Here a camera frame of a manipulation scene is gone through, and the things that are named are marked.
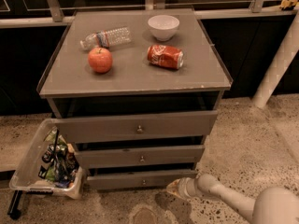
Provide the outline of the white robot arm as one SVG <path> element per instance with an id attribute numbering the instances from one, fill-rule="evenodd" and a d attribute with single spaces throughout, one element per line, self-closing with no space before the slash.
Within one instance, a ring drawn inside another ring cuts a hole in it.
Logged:
<path id="1" fill-rule="evenodd" d="M 183 199 L 216 199 L 226 203 L 249 224 L 299 224 L 299 198 L 288 189 L 264 189 L 256 199 L 225 187 L 213 175 L 182 177 L 166 191 Z"/>

